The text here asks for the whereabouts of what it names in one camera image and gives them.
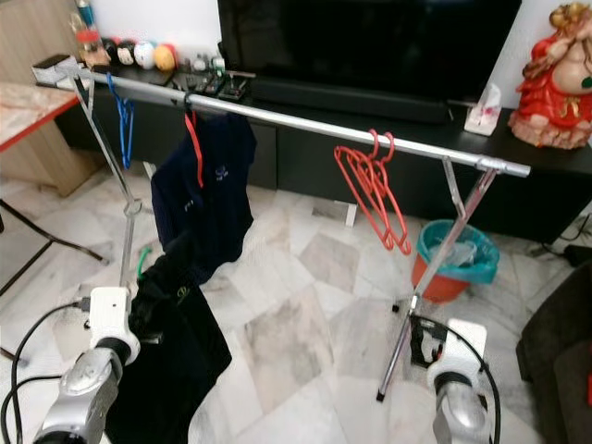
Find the black round toy figurine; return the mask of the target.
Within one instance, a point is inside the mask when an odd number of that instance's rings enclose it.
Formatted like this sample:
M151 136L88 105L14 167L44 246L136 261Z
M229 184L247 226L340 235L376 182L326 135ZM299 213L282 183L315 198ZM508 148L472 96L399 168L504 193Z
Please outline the black round toy figurine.
M136 43L134 41L130 41L130 39L103 38L101 43L111 65L126 67L127 65L136 64L134 55Z

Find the black shirt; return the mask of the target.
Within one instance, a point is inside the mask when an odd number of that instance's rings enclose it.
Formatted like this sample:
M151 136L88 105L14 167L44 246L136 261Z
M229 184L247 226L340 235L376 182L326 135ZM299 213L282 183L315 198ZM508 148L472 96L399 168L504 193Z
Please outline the black shirt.
M140 340L107 412L111 444L187 444L191 419L231 364L231 351L204 298L189 232L171 241L140 275L129 325Z

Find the black and red hanger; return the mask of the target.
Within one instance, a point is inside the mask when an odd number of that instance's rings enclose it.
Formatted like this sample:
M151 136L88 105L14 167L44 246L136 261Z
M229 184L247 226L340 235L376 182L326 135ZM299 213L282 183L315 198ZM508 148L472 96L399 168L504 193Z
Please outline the black and red hanger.
M189 132L191 150L194 152L196 186L201 190L204 188L204 154L202 153L202 144L200 143L198 134L196 134L196 124L199 123L199 118L190 107L190 97L192 94L194 94L193 90L186 90L185 94L183 94L181 106L183 107L183 122L185 122L186 130Z

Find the green plastic hanger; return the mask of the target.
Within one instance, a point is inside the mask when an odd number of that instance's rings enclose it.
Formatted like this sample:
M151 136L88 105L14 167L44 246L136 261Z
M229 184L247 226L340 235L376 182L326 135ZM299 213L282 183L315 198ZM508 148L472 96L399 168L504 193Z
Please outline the green plastic hanger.
M137 263L135 269L135 277L139 280L143 274L143 270L145 268L145 262L147 259L151 257L153 253L153 246L152 245L145 245L144 248L140 248L139 254L137 254Z

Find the gold trophy blue globe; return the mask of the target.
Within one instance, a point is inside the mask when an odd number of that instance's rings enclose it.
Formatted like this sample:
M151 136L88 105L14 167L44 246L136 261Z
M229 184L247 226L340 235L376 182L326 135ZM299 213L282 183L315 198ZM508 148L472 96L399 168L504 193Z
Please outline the gold trophy blue globe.
M109 59L103 50L100 32L94 25L92 0L70 0L70 3L73 5L70 27L75 35L80 59L89 68L106 65Z

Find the white pink tissue box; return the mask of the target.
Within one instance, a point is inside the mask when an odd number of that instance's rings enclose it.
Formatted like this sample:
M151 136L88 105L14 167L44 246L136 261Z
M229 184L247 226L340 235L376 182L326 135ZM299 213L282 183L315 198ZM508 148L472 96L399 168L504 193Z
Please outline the white pink tissue box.
M500 119L500 88L489 83L476 105L471 106L463 130L470 134L490 136Z

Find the white round toy figurine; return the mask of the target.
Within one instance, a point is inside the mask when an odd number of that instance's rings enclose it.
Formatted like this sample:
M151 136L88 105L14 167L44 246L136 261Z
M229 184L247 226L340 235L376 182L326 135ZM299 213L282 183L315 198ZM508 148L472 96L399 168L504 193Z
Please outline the white round toy figurine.
M143 70L153 70L156 67L155 63L155 43L148 41L136 42L132 47L132 59L134 63L139 65Z

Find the orange bin with teal bag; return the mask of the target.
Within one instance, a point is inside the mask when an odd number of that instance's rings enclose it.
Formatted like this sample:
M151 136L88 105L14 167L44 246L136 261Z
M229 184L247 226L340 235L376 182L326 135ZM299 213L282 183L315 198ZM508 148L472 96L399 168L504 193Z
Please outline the orange bin with teal bag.
M411 283L417 287L426 273L431 259L435 258L445 237L453 226L453 220L440 219L427 223L415 244L415 261ZM433 303L455 301L470 285L494 283L500 263L500 249L485 232L473 226L465 226L444 262L440 264L423 299Z

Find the pink marble top table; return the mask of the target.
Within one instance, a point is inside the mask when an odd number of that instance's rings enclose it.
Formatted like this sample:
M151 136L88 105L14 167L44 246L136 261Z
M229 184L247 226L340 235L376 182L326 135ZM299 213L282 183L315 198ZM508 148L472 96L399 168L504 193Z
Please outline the pink marble top table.
M17 83L4 83L0 94L0 142L5 154L14 151L16 144L40 130L56 116L63 114L78 102L73 94L46 86L33 86ZM0 215L0 308L6 309L16 296L12 289L37 264L44 254L54 248L64 248L85 257L98 255L76 242L63 240L34 223L29 216L21 213L13 204L1 200Z

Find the blue plastic hanger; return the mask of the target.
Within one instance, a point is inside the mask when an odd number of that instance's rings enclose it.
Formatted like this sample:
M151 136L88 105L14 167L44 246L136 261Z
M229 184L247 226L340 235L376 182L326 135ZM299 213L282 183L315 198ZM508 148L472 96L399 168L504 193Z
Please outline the blue plastic hanger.
M116 90L114 76L105 73L107 89L113 94L113 101L118 115L118 144L121 149L121 164L124 170L130 169L132 153L134 153L134 102L130 98L121 97Z

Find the navy blue shirt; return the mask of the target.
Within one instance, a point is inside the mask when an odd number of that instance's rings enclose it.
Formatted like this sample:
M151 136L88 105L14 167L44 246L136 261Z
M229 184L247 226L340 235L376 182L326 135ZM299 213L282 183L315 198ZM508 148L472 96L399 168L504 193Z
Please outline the navy blue shirt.
M248 177L255 137L248 118L237 114L198 116L204 187L196 186L189 132L183 123L178 147L151 178L154 221L166 257L177 259L195 285L242 254L253 225Z

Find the black flat television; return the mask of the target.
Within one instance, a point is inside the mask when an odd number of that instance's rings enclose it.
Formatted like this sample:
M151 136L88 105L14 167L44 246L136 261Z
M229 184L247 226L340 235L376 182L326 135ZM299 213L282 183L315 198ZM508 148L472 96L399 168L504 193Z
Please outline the black flat television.
M218 0L232 70L473 101L522 0Z

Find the orange round toy figurine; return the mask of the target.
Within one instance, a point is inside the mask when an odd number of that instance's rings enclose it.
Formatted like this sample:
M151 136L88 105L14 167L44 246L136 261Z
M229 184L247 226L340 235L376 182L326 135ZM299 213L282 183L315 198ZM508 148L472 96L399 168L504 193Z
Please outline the orange round toy figurine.
M178 55L173 43L158 43L153 50L153 62L157 70L175 70L178 66Z

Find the black television console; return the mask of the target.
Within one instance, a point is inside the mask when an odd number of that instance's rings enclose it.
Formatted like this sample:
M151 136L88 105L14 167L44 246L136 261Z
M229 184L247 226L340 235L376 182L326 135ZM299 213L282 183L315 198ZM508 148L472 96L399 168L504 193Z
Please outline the black television console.
M198 89L206 80L190 73L164 73L156 70L119 67L118 76L128 80L147 80L166 88ZM132 110L131 160L161 165L182 140L189 139L183 126L180 107L173 100L152 94L131 92L121 88L117 92L124 100L134 103ZM470 225L482 231L507 234L536 242L559 241L571 236L568 226L580 226L580 215L592 204L592 148L578 151L558 151L540 148L517 140L507 124L499 123L490 136L482 136L463 129L465 107L452 106L455 117L444 124L398 121L377 116L334 113L314 107L284 105L254 101L244 94L240 105L292 116L308 118L350 128L392 132L398 140L410 140L441 148L482 154L514 164L530 167L527 178L499 175L483 196ZM107 148L121 161L118 140L118 113L113 94L101 86L94 94L93 117L103 135ZM92 127L80 107L71 107L55 118L71 148L100 151ZM317 132L291 129L279 124L250 118L257 140L255 160L251 166L249 183L264 189L280 189L318 198L354 202L344 182L333 151L337 145L368 149L368 143L335 139ZM423 219L452 218L455 206L450 199L441 161L410 153L396 153L388 164L390 186L396 194L404 215Z

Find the dark brown sofa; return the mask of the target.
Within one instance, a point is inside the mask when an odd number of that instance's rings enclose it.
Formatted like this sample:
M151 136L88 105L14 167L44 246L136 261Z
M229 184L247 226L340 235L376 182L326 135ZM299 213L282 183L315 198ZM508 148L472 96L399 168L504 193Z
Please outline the dark brown sofa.
M592 261L549 293L515 348L547 444L592 444Z

